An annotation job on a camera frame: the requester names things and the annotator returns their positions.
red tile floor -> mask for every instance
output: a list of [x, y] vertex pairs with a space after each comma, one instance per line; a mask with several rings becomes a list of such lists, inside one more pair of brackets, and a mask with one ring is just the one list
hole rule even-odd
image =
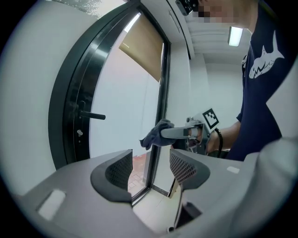
[[136, 195], [142, 188], [145, 187], [143, 181], [144, 168], [145, 168], [146, 154], [134, 156], [132, 158], [133, 170], [129, 177], [128, 192], [131, 196]]

black door frame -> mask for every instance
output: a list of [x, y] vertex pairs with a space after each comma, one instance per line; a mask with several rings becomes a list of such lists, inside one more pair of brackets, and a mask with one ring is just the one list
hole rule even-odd
[[[165, 117], [169, 88], [170, 41], [153, 15], [139, 1], [132, 0], [109, 12], [95, 22], [75, 43], [57, 75], [48, 113], [50, 149], [56, 169], [90, 158], [90, 112], [100, 72], [118, 36], [133, 17], [141, 12], [152, 23], [164, 41], [162, 78], [156, 123]], [[150, 154], [146, 187], [134, 196], [137, 199], [153, 185], [160, 148], [153, 146]]]

person's hand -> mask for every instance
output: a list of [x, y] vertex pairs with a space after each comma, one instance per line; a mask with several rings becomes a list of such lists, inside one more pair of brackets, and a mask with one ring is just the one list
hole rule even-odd
[[[196, 139], [198, 141], [202, 140], [202, 130], [201, 129], [199, 129], [198, 136], [196, 137]], [[218, 134], [215, 131], [213, 131], [210, 135], [210, 139], [207, 144], [207, 153], [218, 150], [218, 148], [219, 148], [219, 137], [218, 137]]]

black cable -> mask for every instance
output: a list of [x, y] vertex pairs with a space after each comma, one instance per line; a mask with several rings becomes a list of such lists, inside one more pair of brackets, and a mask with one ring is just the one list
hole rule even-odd
[[218, 128], [215, 128], [214, 131], [217, 132], [218, 136], [219, 136], [219, 148], [218, 148], [218, 153], [217, 153], [217, 157], [220, 158], [220, 154], [222, 152], [223, 149], [223, 136], [222, 133], [220, 132], [220, 130]]

gray rag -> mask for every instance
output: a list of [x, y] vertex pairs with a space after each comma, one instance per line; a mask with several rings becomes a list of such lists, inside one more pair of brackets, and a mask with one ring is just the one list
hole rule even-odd
[[167, 146], [172, 145], [176, 142], [176, 139], [168, 139], [161, 136], [160, 132], [163, 129], [173, 128], [174, 124], [169, 120], [161, 119], [157, 125], [148, 133], [148, 135], [140, 140], [141, 147], [145, 147], [146, 150], [149, 150], [152, 145], [156, 146]]

